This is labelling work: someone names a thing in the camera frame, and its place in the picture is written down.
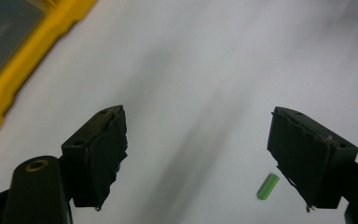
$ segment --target green object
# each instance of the green object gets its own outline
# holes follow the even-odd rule
[[[272,190],[275,188],[275,186],[277,185],[278,181],[279,181],[279,177],[275,174],[269,174],[266,178],[266,180],[264,181],[263,185],[261,186],[261,188],[258,190],[257,192],[257,197],[260,200],[266,200],[267,197],[270,195],[270,193],[272,192]]]

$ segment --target screw hole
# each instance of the screw hole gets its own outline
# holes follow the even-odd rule
[[[45,168],[48,165],[48,160],[42,161],[33,161],[25,167],[25,170],[28,172],[35,172]]]

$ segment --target yellow tray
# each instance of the yellow tray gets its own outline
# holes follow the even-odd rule
[[[96,0],[16,1],[26,3],[28,8],[35,7],[43,17],[0,68],[0,125],[27,77],[57,39],[87,14]]]

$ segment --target white table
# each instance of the white table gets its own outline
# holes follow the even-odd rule
[[[358,146],[358,0],[100,0],[7,113],[0,191],[112,105],[129,157],[75,224],[345,223],[344,199],[308,214],[266,148],[276,105]],[[269,172],[282,179],[258,201]]]

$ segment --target white surface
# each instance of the white surface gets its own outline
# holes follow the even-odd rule
[[[358,0],[100,0],[20,91],[0,129],[0,191],[95,112],[124,105],[129,157],[81,223],[344,223],[306,213],[282,178],[267,201],[274,106],[358,146]]]

